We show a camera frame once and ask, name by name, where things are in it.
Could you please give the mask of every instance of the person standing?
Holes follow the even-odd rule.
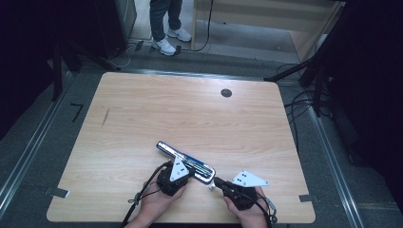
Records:
[[[164,55],[174,55],[176,49],[165,39],[163,29],[163,17],[168,12],[169,29],[166,35],[175,37],[183,42],[189,42],[192,36],[182,28],[180,14],[182,0],[151,0],[150,1],[150,26],[152,35],[152,47]]]

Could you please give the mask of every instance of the person's left hand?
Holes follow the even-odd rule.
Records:
[[[131,220],[125,228],[144,228],[150,226],[168,209],[171,203],[182,196],[186,186],[182,187],[173,197],[169,197],[162,191],[159,191],[160,187],[157,185],[157,178],[161,171],[162,170],[155,175],[150,183],[149,188],[143,193],[143,197],[147,194],[152,194],[144,197],[141,200],[139,214],[137,214],[137,216]]]

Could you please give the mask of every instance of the light wood surface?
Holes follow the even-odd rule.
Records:
[[[227,88],[232,97],[224,98]],[[122,221],[143,183],[167,161],[165,141],[230,181],[242,169],[269,181],[278,222],[315,220],[278,86],[266,82],[107,73],[93,98],[54,198],[51,221]],[[236,223],[222,191],[190,179],[157,222]]]
[[[210,3],[211,0],[195,0],[192,48],[196,21],[208,20]],[[299,60],[304,61],[325,29],[334,24],[339,5],[328,0],[215,0],[211,20],[290,30]]]

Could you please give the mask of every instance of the gray floor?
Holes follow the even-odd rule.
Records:
[[[189,5],[184,4],[183,18],[188,18],[187,11],[189,11]],[[248,32],[238,34],[238,29],[248,30]],[[261,40],[260,36],[254,35],[260,32],[262,32],[260,28],[212,24],[210,43],[208,49],[204,51],[196,53],[184,51],[174,57],[165,57],[158,51],[153,51],[148,46],[148,41],[145,41],[141,50],[135,51],[131,48],[127,53],[124,52],[110,61],[124,66],[123,71],[127,72],[175,75],[190,72],[200,77],[224,77],[236,80],[261,80],[263,77],[276,75],[278,71],[290,67],[282,66],[284,64],[297,63],[297,55],[287,31],[267,29],[265,32],[270,34],[264,35],[264,39]],[[228,40],[228,37],[224,37],[226,34],[237,35],[232,35]],[[222,39],[226,39],[225,46],[222,45]],[[46,219],[51,197],[42,194],[44,188],[57,186],[96,85],[105,72],[85,57],[83,57],[83,63],[84,68],[80,73],[69,73],[65,76],[66,79],[70,79],[65,85],[70,86],[65,87],[65,94],[58,105],[50,102],[52,95],[50,87],[0,142],[2,167],[0,181],[3,185],[12,174],[18,160],[24,156],[24,152],[31,149],[29,141],[36,127],[47,115],[48,108],[55,107],[51,122],[46,126],[46,134],[33,150],[35,156],[31,160],[29,169],[19,188],[12,193],[14,194],[12,201],[0,219],[0,227],[118,227],[117,223],[52,223]],[[298,78],[299,74],[295,73],[278,83],[285,104],[291,103],[300,92],[304,91],[298,86]],[[77,113],[77,107],[72,106],[71,103],[84,105],[84,109],[75,122],[72,120]],[[402,214],[396,207],[383,178],[371,167],[351,165],[331,119],[325,116],[317,118],[311,109],[306,112],[303,112],[304,110],[304,106],[295,109],[298,116],[295,120],[297,128],[294,128],[292,124],[290,127],[294,136],[297,135],[298,138],[296,143],[309,191],[319,199],[319,202],[314,203],[317,215],[314,223],[292,224],[291,227],[403,227]],[[329,151],[334,155],[341,180],[347,184],[346,189],[338,187],[340,176],[335,176],[333,172]],[[346,191],[351,194],[351,200],[356,205],[359,223],[351,222],[348,210],[346,212],[346,203],[350,205],[348,204],[350,202],[343,202],[343,194]],[[275,227],[285,226],[286,224],[277,224]],[[170,227],[205,226],[176,224]]]

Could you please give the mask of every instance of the person's right hand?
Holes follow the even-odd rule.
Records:
[[[261,187],[256,187],[257,193],[261,194],[264,198],[263,190]],[[227,204],[228,210],[237,216],[242,228],[267,228],[267,222],[263,215],[263,212],[254,204],[251,208],[246,210],[238,210],[234,202],[227,197],[224,197],[224,201]],[[259,196],[258,203],[267,212],[268,207],[264,199]]]

